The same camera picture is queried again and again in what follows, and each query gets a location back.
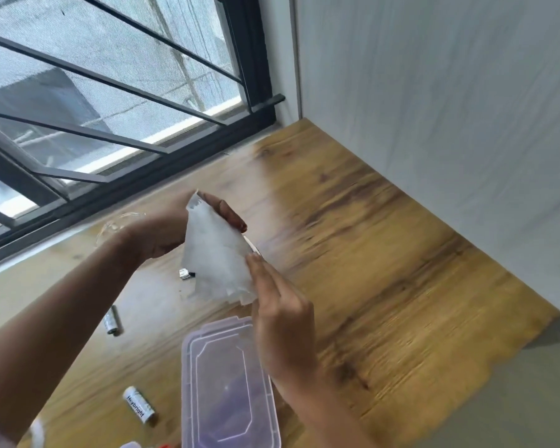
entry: white tissue paper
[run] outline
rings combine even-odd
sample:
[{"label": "white tissue paper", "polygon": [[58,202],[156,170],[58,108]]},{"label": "white tissue paper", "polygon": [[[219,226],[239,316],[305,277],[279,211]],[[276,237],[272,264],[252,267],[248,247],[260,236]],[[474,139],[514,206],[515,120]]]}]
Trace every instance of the white tissue paper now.
[{"label": "white tissue paper", "polygon": [[253,250],[245,238],[197,193],[187,211],[182,267],[195,273],[195,295],[241,305],[253,302],[257,295],[245,263]]}]

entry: wooden table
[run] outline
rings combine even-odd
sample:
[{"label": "wooden table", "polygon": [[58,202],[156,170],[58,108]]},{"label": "wooden table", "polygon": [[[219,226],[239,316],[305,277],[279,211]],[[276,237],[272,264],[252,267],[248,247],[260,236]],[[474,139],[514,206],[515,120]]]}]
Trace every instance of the wooden table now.
[{"label": "wooden table", "polygon": [[[314,302],[321,360],[377,441],[426,435],[485,383],[495,363],[560,316],[308,120],[118,213],[149,212],[191,186],[242,214],[250,240]],[[1,272],[0,324],[82,260],[102,224]],[[40,414],[48,448],[178,443],[185,334],[249,311],[187,299],[180,255],[131,279],[116,302],[123,335],[97,328]],[[159,412],[154,429],[143,428],[122,400],[129,385]],[[276,404],[282,445],[312,446],[278,396]]]}]

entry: person's left arm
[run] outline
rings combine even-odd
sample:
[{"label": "person's left arm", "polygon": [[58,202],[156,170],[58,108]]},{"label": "person's left arm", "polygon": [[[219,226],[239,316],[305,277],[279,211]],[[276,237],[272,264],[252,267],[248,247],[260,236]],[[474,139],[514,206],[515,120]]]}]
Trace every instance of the person's left arm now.
[{"label": "person's left arm", "polygon": [[[147,259],[184,242],[183,192],[167,208],[134,222],[97,248],[0,327],[0,433],[17,443],[95,331],[131,275]],[[223,200],[200,195],[241,232],[246,224]]]}]

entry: translucent lid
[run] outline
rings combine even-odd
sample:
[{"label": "translucent lid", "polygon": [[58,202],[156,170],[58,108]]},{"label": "translucent lid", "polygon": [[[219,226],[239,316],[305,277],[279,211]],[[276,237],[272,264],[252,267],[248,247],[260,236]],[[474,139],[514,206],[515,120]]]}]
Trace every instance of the translucent lid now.
[{"label": "translucent lid", "polygon": [[251,318],[205,324],[183,342],[183,448],[280,448],[270,377]]}]

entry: plastic container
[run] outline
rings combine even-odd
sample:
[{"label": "plastic container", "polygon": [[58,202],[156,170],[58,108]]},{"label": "plastic container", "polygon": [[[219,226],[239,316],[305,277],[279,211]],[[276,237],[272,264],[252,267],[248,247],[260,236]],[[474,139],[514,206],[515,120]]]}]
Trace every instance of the plastic container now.
[{"label": "plastic container", "polygon": [[182,381],[183,448],[280,448],[272,382],[250,317],[188,334]]}]

